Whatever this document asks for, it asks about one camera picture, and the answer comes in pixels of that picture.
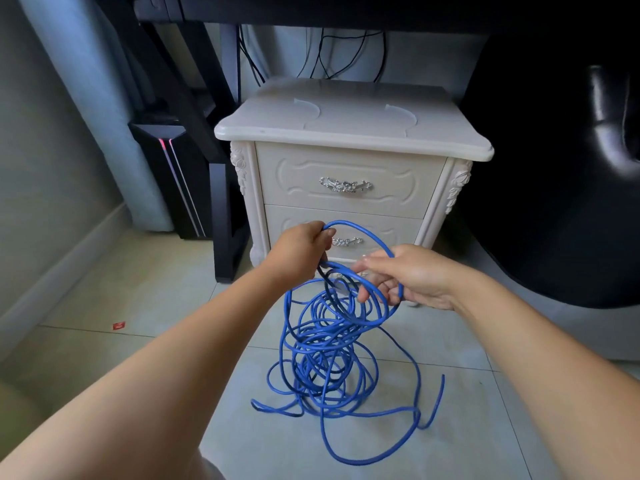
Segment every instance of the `tangled cable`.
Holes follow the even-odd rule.
[[[324,229],[335,225],[346,225],[361,231],[382,247],[389,257],[394,256],[391,250],[377,236],[352,222],[333,221],[326,224]],[[328,271],[324,272],[322,268],[328,268]],[[256,411],[265,413],[279,413],[291,417],[300,417],[305,413],[309,413],[320,417],[320,431],[322,432],[324,445],[334,459],[348,465],[370,465],[383,460],[398,450],[416,429],[427,429],[431,425],[444,391],[444,375],[440,380],[440,391],[433,405],[431,416],[426,423],[420,424],[422,415],[418,408],[420,387],[422,385],[420,368],[418,368],[418,364],[411,357],[411,354],[381,327],[382,323],[396,312],[398,305],[389,309],[387,300],[378,288],[340,263],[323,262],[318,266],[318,273],[322,278],[309,280],[299,287],[287,291],[284,302],[284,327],[280,336],[280,359],[267,372],[267,384],[270,389],[278,394],[293,395],[293,401],[283,407],[272,408],[252,399],[251,405]],[[330,276],[334,274],[338,276],[331,279]],[[324,282],[324,291],[318,293],[309,301],[296,301],[293,299],[293,291],[315,282]],[[356,300],[358,284],[366,288],[371,295],[364,303],[358,303]],[[402,297],[402,295],[403,286],[399,285],[398,296]],[[292,303],[304,305],[304,309],[295,325],[292,325],[290,320]],[[374,310],[377,319],[370,319],[369,315]],[[384,332],[402,350],[415,368],[417,386],[411,406],[400,406],[377,413],[356,412],[368,396],[373,393],[378,384],[378,363],[376,358],[368,348],[358,342],[364,332],[374,328]],[[293,344],[287,342],[288,336],[293,339]],[[371,358],[374,368],[373,373],[360,361],[355,351],[356,346],[364,350]],[[284,347],[291,350],[291,359],[283,357]],[[291,365],[294,378],[293,384],[289,382],[285,375],[286,363]],[[271,372],[276,367],[280,368],[282,380],[289,390],[280,390],[271,384]],[[346,380],[352,372],[357,374],[356,386],[353,391],[348,391]],[[289,411],[295,405],[300,407],[300,412]],[[324,420],[326,418],[341,418],[343,416],[379,417],[402,411],[411,411],[413,413],[411,427],[396,444],[379,455],[366,460],[349,460],[336,454],[329,445],[324,430]]]

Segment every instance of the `silver drawer handle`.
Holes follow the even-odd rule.
[[[352,237],[351,239],[336,239],[335,237],[331,240],[334,246],[341,246],[346,248],[352,244],[362,244],[364,239],[361,237]]]
[[[369,190],[373,187],[371,182],[361,180],[360,182],[338,182],[331,177],[320,177],[320,183],[334,192],[355,193],[357,190]]]

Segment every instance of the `black leather chair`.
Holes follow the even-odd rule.
[[[461,103],[491,140],[459,206],[517,282],[573,305],[640,303],[640,80],[624,40],[494,36]]]

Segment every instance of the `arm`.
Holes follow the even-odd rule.
[[[640,381],[581,345],[488,276],[418,246],[354,265],[391,302],[406,297],[455,310],[500,365],[571,479],[631,479],[640,472]],[[359,300],[367,297],[360,291]]]
[[[263,263],[49,418],[0,464],[11,479],[183,478],[240,355],[335,230],[284,232]]]

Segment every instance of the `baseboard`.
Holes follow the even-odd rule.
[[[130,226],[131,214],[122,203],[0,317],[0,362]]]

